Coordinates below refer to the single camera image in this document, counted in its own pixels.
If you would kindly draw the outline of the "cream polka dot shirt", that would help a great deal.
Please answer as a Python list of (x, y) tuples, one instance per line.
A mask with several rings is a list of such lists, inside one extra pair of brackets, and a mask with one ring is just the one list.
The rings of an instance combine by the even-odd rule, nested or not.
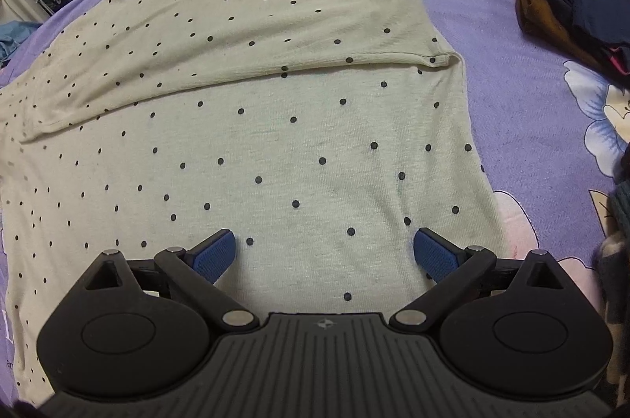
[(215, 231), (255, 314), (396, 309), (414, 233), (508, 251), (465, 63), (422, 0), (100, 0), (1, 92), (6, 311), (21, 399), (35, 340), (95, 256)]

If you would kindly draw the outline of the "purple floral bed sheet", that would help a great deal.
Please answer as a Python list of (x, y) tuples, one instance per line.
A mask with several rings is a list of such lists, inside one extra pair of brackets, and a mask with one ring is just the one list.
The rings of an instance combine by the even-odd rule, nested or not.
[(595, 264), (615, 225), (608, 207), (618, 91), (597, 72), (523, 33), (516, 0), (424, 0), (465, 58), (475, 144), (508, 242), (545, 248), (595, 305)]

